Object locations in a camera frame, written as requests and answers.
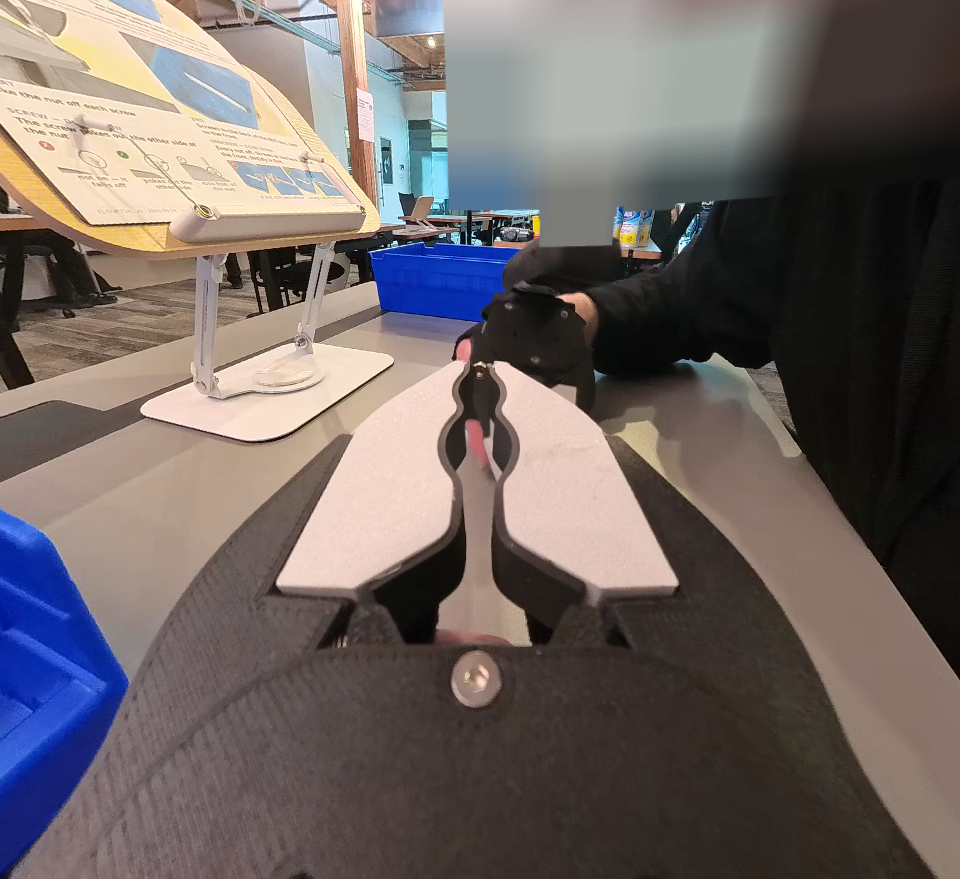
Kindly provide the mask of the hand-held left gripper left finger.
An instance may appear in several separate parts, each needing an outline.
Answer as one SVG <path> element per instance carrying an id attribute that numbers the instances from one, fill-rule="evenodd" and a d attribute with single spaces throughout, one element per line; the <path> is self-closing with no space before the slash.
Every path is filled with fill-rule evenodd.
<path id="1" fill-rule="evenodd" d="M 278 572 L 279 597 L 377 607 L 405 642 L 435 643 L 467 565 L 467 370 L 451 361 L 354 430 Z"/>

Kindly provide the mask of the wipes canister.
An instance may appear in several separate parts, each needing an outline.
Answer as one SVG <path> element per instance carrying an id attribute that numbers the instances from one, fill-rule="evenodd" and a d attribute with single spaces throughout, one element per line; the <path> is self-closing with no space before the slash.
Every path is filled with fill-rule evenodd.
<path id="1" fill-rule="evenodd" d="M 616 208 L 613 223 L 613 241 L 621 249 L 645 249 L 649 245 L 655 210 L 626 210 Z"/>

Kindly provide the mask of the blue plastic bin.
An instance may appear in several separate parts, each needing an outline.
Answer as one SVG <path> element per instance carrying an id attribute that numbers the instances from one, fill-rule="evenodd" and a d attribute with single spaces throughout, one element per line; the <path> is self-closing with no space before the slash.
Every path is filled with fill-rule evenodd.
<path id="1" fill-rule="evenodd" d="M 2 511 L 2 876 L 74 793 L 127 688 L 52 541 Z"/>
<path id="2" fill-rule="evenodd" d="M 502 274 L 519 248 L 413 242 L 372 250 L 369 258 L 385 312 L 478 322 L 503 291 Z"/>

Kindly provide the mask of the grey desk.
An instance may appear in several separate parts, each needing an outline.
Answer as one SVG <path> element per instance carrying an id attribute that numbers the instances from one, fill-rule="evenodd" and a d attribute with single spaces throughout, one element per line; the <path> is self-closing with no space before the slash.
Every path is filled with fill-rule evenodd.
<path id="1" fill-rule="evenodd" d="M 450 361 L 462 320 L 323 301 L 332 345 L 393 366 L 292 436 L 244 444 L 138 419 L 2 482 L 58 549 L 114 655 L 139 666 L 186 586 L 330 441 Z M 821 675 L 865 772 L 938 877 L 958 877 L 958 678 L 748 373 L 722 357 L 598 382 L 595 412 L 750 562 Z"/>

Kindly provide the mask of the person's right hand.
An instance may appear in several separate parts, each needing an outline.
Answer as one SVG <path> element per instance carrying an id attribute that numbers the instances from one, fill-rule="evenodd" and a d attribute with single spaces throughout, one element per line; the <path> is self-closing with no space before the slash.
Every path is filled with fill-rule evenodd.
<path id="1" fill-rule="evenodd" d="M 587 347 L 592 348 L 599 328 L 599 311 L 594 299 L 582 291 L 563 293 L 558 299 L 566 303 L 582 321 L 584 341 Z"/>

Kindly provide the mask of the person's right forearm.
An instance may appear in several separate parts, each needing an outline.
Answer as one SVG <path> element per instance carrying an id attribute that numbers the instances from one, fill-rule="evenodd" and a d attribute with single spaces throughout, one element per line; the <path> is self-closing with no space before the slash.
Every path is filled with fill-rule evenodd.
<path id="1" fill-rule="evenodd" d="M 796 211 L 787 197 L 719 202 L 665 266 L 590 288 L 594 369 L 640 376 L 716 354 L 744 369 L 770 363 Z"/>

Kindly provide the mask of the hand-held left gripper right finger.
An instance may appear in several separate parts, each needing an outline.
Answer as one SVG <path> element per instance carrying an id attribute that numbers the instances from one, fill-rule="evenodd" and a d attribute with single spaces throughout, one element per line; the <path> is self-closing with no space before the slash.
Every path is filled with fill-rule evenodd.
<path id="1" fill-rule="evenodd" d="M 491 366 L 489 385 L 491 569 L 534 637 L 575 607 L 674 597 L 678 574 L 603 429 L 509 363 Z"/>

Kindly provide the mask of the instruction sheet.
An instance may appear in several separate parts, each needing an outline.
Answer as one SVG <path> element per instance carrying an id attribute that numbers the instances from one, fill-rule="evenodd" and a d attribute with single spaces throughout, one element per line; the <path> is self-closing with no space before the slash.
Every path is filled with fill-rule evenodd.
<path id="1" fill-rule="evenodd" d="M 366 201 L 251 71 L 166 0 L 2 0 L 2 129 L 89 225 L 360 228 Z"/>

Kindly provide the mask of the wooden board stand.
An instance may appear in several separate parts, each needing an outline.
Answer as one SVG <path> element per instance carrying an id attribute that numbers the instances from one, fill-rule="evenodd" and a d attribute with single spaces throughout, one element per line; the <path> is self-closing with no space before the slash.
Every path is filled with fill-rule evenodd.
<path id="1" fill-rule="evenodd" d="M 377 202 L 362 189 L 316 136 L 292 103 L 257 73 L 270 97 L 307 146 L 343 176 L 364 201 L 366 216 L 358 229 L 325 234 L 279 237 L 219 237 L 191 242 L 177 237 L 196 220 L 179 215 L 174 221 L 95 226 L 82 220 L 2 129 L 2 186 L 11 199 L 42 227 L 77 244 L 151 260 L 196 260 L 194 352 L 191 384 L 145 402 L 144 417 L 170 425 L 248 443 L 283 438 L 302 428 L 340 400 L 356 392 L 393 364 L 385 354 L 330 345 L 315 345 L 321 302 L 334 245 L 341 240 L 374 235 L 380 225 Z M 216 371 L 214 340 L 223 264 L 229 253 L 313 245 L 303 313 L 291 340 L 259 356 Z"/>

